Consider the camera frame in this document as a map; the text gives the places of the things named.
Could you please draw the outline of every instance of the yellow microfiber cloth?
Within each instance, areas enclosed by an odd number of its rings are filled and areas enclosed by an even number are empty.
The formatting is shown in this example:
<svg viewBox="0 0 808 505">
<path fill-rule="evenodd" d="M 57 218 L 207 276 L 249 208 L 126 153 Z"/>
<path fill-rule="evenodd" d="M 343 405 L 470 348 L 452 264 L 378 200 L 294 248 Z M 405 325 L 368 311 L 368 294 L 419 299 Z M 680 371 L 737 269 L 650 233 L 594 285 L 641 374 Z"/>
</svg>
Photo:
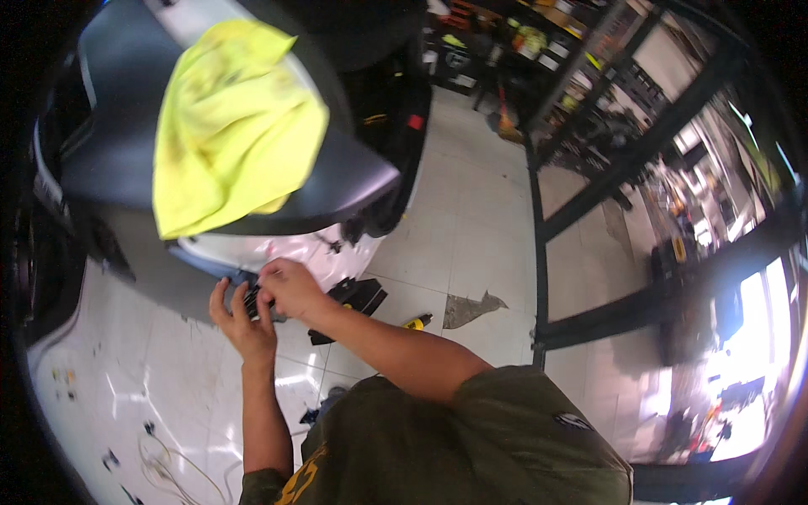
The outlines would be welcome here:
<svg viewBox="0 0 808 505">
<path fill-rule="evenodd" d="M 328 111 L 279 65 L 294 41 L 258 21 L 232 19 L 179 58 L 154 146 L 160 238 L 273 213 L 309 177 Z"/>
</svg>

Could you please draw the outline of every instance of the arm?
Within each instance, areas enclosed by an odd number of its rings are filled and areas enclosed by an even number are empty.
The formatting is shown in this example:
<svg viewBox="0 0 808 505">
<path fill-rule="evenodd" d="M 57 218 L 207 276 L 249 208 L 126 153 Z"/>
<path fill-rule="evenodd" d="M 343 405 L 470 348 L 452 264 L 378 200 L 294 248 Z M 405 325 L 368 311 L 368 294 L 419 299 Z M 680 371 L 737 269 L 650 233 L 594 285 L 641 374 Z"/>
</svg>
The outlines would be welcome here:
<svg viewBox="0 0 808 505">
<path fill-rule="evenodd" d="M 259 304 L 259 319 L 250 321 L 244 308 L 247 283 L 236 288 L 229 314 L 224 305 L 229 281 L 222 279 L 210 296 L 210 316 L 244 359 L 242 389 L 244 409 L 244 473 L 274 469 L 292 476 L 292 437 L 275 396 L 277 338 L 269 307 Z"/>
<path fill-rule="evenodd" d="M 259 283 L 261 301 L 274 299 L 276 310 L 341 343 L 415 397 L 449 404 L 464 381 L 492 369 L 451 340 L 343 308 L 299 263 L 277 259 L 262 269 Z"/>
</svg>

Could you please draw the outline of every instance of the black metal frame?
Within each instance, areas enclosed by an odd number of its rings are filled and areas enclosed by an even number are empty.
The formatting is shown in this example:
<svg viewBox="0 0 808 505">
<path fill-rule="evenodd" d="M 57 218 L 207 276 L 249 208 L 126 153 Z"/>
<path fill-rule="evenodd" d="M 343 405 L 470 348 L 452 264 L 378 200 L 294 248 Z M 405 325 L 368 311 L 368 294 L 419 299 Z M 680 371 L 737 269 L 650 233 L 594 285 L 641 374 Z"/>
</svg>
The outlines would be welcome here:
<svg viewBox="0 0 808 505">
<path fill-rule="evenodd" d="M 549 350 L 604 339 L 670 320 L 681 314 L 687 297 L 713 296 L 719 290 L 765 269 L 775 259 L 788 258 L 793 245 L 801 240 L 803 243 L 805 241 L 806 196 L 802 187 L 784 187 L 782 201 L 773 212 L 768 212 L 762 223 L 688 271 L 685 276 L 686 284 L 681 280 L 656 282 L 606 305 L 562 320 L 549 321 L 547 243 L 596 205 L 611 197 L 622 183 L 638 174 L 651 156 L 670 142 L 729 80 L 740 74 L 748 57 L 755 61 L 755 54 L 752 54 L 742 37 L 697 7 L 682 0 L 654 0 L 654 4 L 655 7 L 648 13 L 640 28 L 601 74 L 592 90 L 538 152 L 532 144 L 529 130 L 522 128 L 530 174 L 537 258 L 534 366 L 544 368 L 546 352 Z M 610 10 L 606 11 L 604 17 L 613 14 Z M 591 180 L 552 216 L 545 218 L 541 207 L 538 173 L 575 127 L 586 119 L 600 96 L 612 85 L 617 73 L 633 63 L 632 56 L 659 24 L 666 11 L 688 19 L 716 36 L 718 46 L 714 54 L 679 98 L 661 111 L 645 134 L 610 160 L 612 163 L 609 170 Z M 528 124 L 540 123 L 558 100 L 559 93 L 563 92 L 572 74 L 580 67 L 585 52 L 597 37 L 597 30 L 592 32 L 593 38 L 587 38 L 578 52 L 570 56 L 570 64 L 557 73 L 558 80 L 552 86 L 553 92 L 546 95 L 545 101 L 537 108 L 536 115 Z M 795 143 L 793 132 L 786 133 L 789 138 L 785 140 L 796 149 L 798 144 Z M 743 489 L 750 477 L 754 477 L 753 474 L 761 472 L 762 464 L 767 458 L 765 451 L 757 450 L 743 457 L 703 465 L 634 465 L 634 496 L 636 499 L 649 501 L 684 503 L 734 495 Z"/>
</svg>

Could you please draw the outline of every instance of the person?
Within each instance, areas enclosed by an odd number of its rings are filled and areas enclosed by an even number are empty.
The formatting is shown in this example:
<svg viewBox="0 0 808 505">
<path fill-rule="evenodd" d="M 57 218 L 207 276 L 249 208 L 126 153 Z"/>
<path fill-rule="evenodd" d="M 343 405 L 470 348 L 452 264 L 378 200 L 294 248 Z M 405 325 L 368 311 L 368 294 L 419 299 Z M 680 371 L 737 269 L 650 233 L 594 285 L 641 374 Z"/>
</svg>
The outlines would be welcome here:
<svg viewBox="0 0 808 505">
<path fill-rule="evenodd" d="M 247 284 L 232 313 L 228 284 L 214 288 L 210 314 L 244 359 L 242 505 L 631 503 L 631 467 L 538 368 L 494 368 L 451 340 L 342 307 L 288 259 L 261 270 L 253 321 Z M 382 375 L 318 419 L 294 474 L 273 384 L 272 300 Z"/>
</svg>

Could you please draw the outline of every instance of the right hand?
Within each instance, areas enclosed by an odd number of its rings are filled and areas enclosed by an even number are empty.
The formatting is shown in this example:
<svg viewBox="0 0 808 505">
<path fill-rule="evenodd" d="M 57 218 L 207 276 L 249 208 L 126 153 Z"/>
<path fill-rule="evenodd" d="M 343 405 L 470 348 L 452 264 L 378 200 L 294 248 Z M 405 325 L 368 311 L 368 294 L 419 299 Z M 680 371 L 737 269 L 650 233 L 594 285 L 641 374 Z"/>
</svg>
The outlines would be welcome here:
<svg viewBox="0 0 808 505">
<path fill-rule="evenodd" d="M 301 263 L 278 258 L 263 266 L 259 273 L 259 301 L 275 300 L 278 314 L 309 323 L 318 315 L 338 308 L 339 304 L 326 295 Z"/>
</svg>

